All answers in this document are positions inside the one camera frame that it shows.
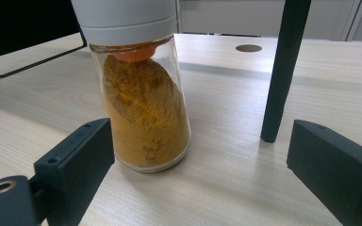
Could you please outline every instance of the spice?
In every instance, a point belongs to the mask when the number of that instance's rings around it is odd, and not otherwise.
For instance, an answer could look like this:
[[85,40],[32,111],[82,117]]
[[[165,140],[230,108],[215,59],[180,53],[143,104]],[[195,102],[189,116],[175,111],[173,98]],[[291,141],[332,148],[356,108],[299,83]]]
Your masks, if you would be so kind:
[[160,167],[187,148],[189,125],[182,93],[157,62],[120,61],[108,55],[102,96],[116,156],[125,164]]

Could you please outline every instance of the yellow powder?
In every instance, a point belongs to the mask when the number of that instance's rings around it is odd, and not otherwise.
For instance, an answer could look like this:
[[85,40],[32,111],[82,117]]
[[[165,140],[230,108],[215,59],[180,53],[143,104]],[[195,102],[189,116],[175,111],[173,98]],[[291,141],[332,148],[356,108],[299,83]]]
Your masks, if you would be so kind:
[[118,159],[132,167],[154,168],[185,151],[189,125],[183,97],[161,65],[109,55],[103,74],[103,99]]

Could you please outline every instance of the turmeric powder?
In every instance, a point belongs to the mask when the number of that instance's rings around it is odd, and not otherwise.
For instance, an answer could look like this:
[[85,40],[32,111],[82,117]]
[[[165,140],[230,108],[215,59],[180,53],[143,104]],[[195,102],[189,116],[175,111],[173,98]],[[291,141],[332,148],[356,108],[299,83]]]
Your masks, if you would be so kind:
[[108,55],[102,79],[118,160],[144,171],[182,158],[189,144],[187,112],[182,93],[159,63]]

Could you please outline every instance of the screw hole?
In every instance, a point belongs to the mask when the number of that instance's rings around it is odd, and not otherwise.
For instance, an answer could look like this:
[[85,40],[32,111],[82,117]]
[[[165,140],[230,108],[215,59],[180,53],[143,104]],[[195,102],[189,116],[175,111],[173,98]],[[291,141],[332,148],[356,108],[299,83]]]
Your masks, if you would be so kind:
[[7,192],[16,186],[16,181],[5,181],[0,183],[0,194]]
[[58,162],[58,158],[56,158],[56,157],[50,158],[50,159],[48,160],[48,163],[49,163],[49,164],[55,164],[55,163],[57,163],[57,162]]

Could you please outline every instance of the glass jar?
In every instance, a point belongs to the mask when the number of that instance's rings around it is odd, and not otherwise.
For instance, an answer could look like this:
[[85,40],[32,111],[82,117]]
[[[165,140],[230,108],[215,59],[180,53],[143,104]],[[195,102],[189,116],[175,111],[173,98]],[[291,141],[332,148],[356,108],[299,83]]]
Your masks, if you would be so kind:
[[135,171],[164,170],[189,146],[173,35],[122,46],[90,44],[116,158]]

